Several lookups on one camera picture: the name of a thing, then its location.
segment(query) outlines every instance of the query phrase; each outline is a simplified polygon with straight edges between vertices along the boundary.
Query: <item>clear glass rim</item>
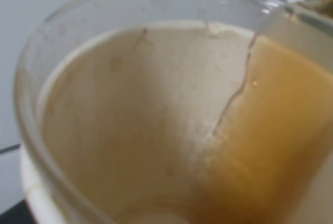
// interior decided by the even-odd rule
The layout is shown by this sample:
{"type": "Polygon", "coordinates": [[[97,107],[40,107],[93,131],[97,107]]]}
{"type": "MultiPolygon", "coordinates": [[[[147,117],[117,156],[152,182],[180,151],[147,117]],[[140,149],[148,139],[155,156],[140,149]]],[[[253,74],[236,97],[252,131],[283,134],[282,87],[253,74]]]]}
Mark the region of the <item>clear glass rim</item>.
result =
{"type": "Polygon", "coordinates": [[[290,15],[295,14],[298,17],[298,19],[300,19],[304,23],[312,25],[313,27],[333,37],[332,19],[324,17],[316,11],[304,8],[299,4],[286,4],[285,11],[290,15]]]}
{"type": "MultiPolygon", "coordinates": [[[[26,70],[27,52],[39,34],[39,29],[45,27],[54,20],[66,16],[71,10],[79,6],[84,6],[90,0],[74,0],[60,7],[51,13],[31,34],[21,53],[15,74],[14,101],[17,121],[23,137],[23,141],[34,164],[38,167],[43,179],[48,182],[55,192],[59,193],[64,200],[71,205],[73,209],[89,215],[96,223],[112,223],[110,217],[98,209],[83,193],[81,193],[74,184],[67,178],[56,161],[50,155],[49,150],[43,142],[43,137],[34,118],[33,109],[31,108],[28,81],[24,75],[26,70]]],[[[254,0],[257,2],[266,2],[273,7],[285,5],[279,0],[254,0]]]]}

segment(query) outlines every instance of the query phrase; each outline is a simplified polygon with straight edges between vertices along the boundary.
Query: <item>orange-brown liquid stain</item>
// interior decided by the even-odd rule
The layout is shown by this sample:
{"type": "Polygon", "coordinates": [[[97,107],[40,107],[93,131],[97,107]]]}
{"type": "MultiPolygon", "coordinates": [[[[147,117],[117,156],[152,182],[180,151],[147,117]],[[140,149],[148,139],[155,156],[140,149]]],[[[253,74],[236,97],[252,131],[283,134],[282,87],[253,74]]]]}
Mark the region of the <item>orange-brown liquid stain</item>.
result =
{"type": "Polygon", "coordinates": [[[284,223],[329,152],[332,122],[333,76],[258,36],[216,131],[197,223],[284,223]]]}

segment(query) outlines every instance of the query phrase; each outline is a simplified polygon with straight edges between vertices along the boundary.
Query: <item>dark object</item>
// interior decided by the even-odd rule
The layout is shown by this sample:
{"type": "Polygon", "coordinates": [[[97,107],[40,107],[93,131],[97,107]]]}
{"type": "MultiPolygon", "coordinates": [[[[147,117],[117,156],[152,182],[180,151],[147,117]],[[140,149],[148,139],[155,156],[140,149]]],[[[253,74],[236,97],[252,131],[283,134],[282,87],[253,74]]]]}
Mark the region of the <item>dark object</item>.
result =
{"type": "Polygon", "coordinates": [[[0,215],[0,224],[36,224],[25,201],[0,215]]]}

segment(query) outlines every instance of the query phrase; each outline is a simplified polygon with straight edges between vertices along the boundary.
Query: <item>cup rim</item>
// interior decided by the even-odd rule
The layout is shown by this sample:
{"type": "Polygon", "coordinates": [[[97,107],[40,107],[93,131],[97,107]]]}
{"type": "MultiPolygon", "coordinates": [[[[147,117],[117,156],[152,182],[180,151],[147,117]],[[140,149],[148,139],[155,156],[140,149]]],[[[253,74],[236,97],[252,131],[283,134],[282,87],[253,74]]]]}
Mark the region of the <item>cup rim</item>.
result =
{"type": "MultiPolygon", "coordinates": [[[[29,51],[30,46],[34,44],[34,39],[40,33],[39,30],[42,27],[48,26],[54,20],[66,16],[67,13],[76,7],[84,6],[84,4],[89,1],[90,0],[73,0],[61,6],[59,9],[51,13],[30,35],[22,50],[16,68],[14,103],[16,118],[24,144],[38,171],[48,183],[48,186],[57,192],[60,197],[63,197],[65,202],[68,202],[73,209],[89,215],[89,218],[94,220],[94,223],[113,223],[110,217],[98,209],[91,200],[74,186],[50,155],[43,142],[43,137],[38,128],[38,124],[33,116],[28,88],[29,82],[25,72],[28,63],[27,52],[29,51]]],[[[286,4],[279,0],[255,1],[266,3],[272,7],[283,6],[286,4]]]]}

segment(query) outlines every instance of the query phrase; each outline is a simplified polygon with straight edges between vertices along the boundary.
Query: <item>glass jar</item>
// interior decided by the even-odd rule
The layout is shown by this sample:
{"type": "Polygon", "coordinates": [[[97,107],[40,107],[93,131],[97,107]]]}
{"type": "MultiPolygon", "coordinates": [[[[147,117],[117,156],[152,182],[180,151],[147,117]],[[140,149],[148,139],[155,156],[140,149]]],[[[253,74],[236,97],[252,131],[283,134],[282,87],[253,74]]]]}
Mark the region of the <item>glass jar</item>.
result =
{"type": "MultiPolygon", "coordinates": [[[[55,68],[66,64],[64,58],[71,51],[106,31],[157,21],[200,20],[208,27],[209,22],[222,22],[256,32],[267,14],[283,5],[277,0],[76,0],[51,14],[23,50],[17,68],[15,103],[24,145],[53,196],[50,201],[64,219],[68,223],[114,223],[116,219],[78,189],[43,138],[42,88],[55,68]]],[[[228,99],[234,93],[229,92],[228,99]]],[[[117,201],[112,196],[109,200],[117,201]]],[[[40,219],[36,207],[32,206],[32,210],[40,219]]]]}

